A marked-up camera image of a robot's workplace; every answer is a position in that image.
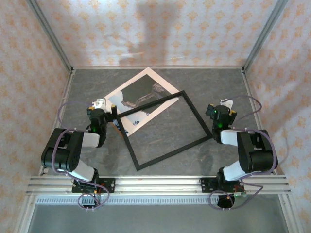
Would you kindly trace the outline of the aluminium table side rail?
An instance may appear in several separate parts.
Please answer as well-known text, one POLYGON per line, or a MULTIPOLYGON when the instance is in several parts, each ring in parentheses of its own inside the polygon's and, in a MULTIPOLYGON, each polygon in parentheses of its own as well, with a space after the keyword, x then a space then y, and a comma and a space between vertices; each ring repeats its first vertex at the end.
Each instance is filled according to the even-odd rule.
POLYGON ((60 121, 59 121, 58 119, 62 120, 63 115, 64 115, 64 111, 65 111, 65 109, 66 109, 65 106, 62 107, 62 108, 61 108, 61 106, 62 106, 62 104, 64 104, 65 102, 68 101, 69 94, 70 94, 70 90, 71 90, 71 85, 72 85, 72 81, 73 81, 75 72, 76 72, 76 69, 73 68, 73 70, 71 71, 71 73, 70 73, 70 75, 69 75, 69 79, 68 79, 67 84, 66 84, 66 86, 65 86, 65 88, 64 88, 64 91, 63 91, 63 94, 62 94, 62 97, 61 97, 61 100, 60 100, 60 104, 59 104, 58 110, 57 110, 57 112, 56 112, 56 118, 55 118, 55 120, 54 120, 51 133, 53 132, 53 130, 54 130, 55 128, 58 128, 58 127, 61 126, 61 125, 60 125, 60 121))
MULTIPOLYGON (((260 116, 259 116, 259 112, 262 110, 263 104, 258 100, 258 98, 255 97, 255 94, 253 94, 253 92, 251 90, 250 82, 247 79, 245 71, 241 70, 241 74, 242 74, 242 77, 243 77, 243 81, 244 81, 247 93, 251 97, 251 101, 250 102, 251 102, 251 105, 252 105, 253 115, 255 117, 257 128, 258 128, 258 130, 263 130, 263 124, 262 124, 262 121, 261 121, 260 116)), ((276 168, 277 168, 277 164, 276 164, 277 163, 276 149, 275 149, 275 146, 274 146, 271 138, 269 137, 269 135, 267 135, 267 136, 268 136, 267 140, 270 143, 271 148, 272 148, 272 155, 273 155, 274 161, 273 161, 273 164, 272 164, 272 168, 270 170, 268 170, 267 172, 264 172, 263 175, 265 175, 265 174, 277 175, 277 172, 276 172, 276 168)))

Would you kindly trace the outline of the aluminium table edge rail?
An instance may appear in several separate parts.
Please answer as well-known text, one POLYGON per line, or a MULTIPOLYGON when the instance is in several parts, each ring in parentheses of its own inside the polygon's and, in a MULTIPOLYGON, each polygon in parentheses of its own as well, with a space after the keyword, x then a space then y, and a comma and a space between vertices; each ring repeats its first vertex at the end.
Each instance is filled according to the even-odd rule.
POLYGON ((243 66, 75 66, 79 69, 243 69, 243 66))

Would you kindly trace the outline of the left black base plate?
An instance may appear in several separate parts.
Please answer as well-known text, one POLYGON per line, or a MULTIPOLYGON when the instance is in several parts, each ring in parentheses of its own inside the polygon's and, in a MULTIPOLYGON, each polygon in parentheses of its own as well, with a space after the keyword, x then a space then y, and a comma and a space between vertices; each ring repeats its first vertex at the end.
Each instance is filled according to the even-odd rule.
MULTIPOLYGON (((83 182, 79 182, 77 180, 72 181, 72 193, 94 193, 96 191, 97 194, 107 193, 100 187, 86 184, 83 182)), ((114 193, 115 189, 115 178, 96 178, 94 182, 101 186, 104 186, 110 193, 114 193)))

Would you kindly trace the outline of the long aluminium mounting rail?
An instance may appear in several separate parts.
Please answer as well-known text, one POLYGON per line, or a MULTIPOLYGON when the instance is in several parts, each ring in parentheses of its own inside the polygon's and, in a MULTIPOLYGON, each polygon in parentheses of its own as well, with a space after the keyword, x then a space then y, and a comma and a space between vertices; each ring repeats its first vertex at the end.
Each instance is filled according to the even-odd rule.
MULTIPOLYGON (((199 195, 202 192, 199 176, 119 176, 115 178, 113 195, 199 195)), ((243 180, 247 194, 291 194, 284 175, 252 176, 243 180)), ((71 195, 72 182, 65 176, 34 176, 30 178, 27 195, 71 195)))

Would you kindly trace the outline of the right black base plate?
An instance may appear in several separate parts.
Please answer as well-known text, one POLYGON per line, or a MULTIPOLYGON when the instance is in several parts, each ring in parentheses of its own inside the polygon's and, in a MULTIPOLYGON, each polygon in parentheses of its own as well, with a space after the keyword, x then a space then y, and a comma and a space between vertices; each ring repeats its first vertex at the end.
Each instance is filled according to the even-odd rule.
POLYGON ((216 177, 203 177, 199 179, 199 184, 203 193, 211 193, 212 191, 221 190, 227 193, 244 192, 244 186, 239 181, 226 181, 217 179, 216 177))

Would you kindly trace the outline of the brown backing board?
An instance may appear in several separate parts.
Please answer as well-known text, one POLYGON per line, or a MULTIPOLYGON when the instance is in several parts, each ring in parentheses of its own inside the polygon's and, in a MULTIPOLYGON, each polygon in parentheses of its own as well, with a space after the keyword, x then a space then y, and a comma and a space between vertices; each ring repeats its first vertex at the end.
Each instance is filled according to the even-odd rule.
POLYGON ((121 132, 121 130, 120 130, 118 121, 117 121, 116 119, 113 120, 112 126, 113 126, 113 128, 116 130, 116 132, 121 136, 121 138, 123 138, 123 135, 122 135, 122 132, 121 132))

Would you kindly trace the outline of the aluminium frame leg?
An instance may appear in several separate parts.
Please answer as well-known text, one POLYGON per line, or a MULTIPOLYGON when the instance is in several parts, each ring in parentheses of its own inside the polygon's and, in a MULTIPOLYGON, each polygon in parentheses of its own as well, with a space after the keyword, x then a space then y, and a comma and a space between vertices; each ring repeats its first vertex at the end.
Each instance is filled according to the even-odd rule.
POLYGON ((285 218, 286 226, 289 233, 301 233, 299 227, 297 211, 295 210, 293 197, 291 194, 279 194, 279 202, 281 205, 282 213, 285 218))
POLYGON ((22 203, 13 233, 27 233, 37 202, 36 195, 26 195, 22 203))

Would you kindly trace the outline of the aluminium corner post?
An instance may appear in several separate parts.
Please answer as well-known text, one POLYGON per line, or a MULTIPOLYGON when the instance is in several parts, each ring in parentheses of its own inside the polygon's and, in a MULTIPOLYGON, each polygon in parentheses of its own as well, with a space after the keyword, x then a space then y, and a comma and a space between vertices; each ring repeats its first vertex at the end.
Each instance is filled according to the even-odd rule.
POLYGON ((242 66, 243 73, 246 73, 250 69, 254 59, 259 54, 259 51, 262 48, 266 38, 268 37, 270 31, 273 29, 275 23, 277 22, 288 1, 289 0, 277 0, 254 46, 252 47, 252 50, 248 58, 246 59, 245 64, 242 66))
POLYGON ((48 20, 46 19, 41 7, 39 6, 37 0, 26 0, 30 9, 34 13, 35 17, 39 21, 43 31, 45 32, 46 36, 48 37, 49 41, 51 42, 54 50, 58 54, 61 62, 63 63, 66 70, 71 73, 73 71, 73 66, 70 64, 68 57, 66 56, 64 50, 62 49, 55 33, 52 30, 48 20))

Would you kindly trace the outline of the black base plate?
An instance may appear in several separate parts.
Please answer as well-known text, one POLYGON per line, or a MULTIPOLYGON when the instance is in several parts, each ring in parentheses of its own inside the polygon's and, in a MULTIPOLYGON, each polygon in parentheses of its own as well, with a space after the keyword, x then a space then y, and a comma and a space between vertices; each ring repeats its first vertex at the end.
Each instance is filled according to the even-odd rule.
POLYGON ((244 192, 244 186, 239 181, 226 181, 217 179, 216 177, 203 177, 199 179, 199 184, 203 193, 211 193, 212 191, 221 190, 227 193, 244 192))
MULTIPOLYGON (((107 193, 100 187, 86 184, 83 182, 79 182, 77 180, 72 181, 72 193, 94 193, 96 191, 97 194, 107 193)), ((110 193, 114 193, 115 189, 115 178, 96 178, 94 182, 101 186, 104 186, 110 193)))

